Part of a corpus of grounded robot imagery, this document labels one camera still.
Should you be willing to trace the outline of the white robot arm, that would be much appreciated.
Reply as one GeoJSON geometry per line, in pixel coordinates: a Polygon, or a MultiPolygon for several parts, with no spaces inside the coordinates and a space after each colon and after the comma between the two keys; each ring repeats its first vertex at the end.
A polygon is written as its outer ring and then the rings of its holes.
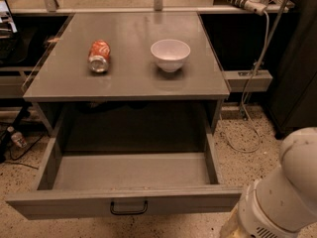
{"type": "Polygon", "coordinates": [[[280,145],[279,164],[246,187],[220,238],[297,238],[317,222],[317,128],[299,129],[280,145]]]}

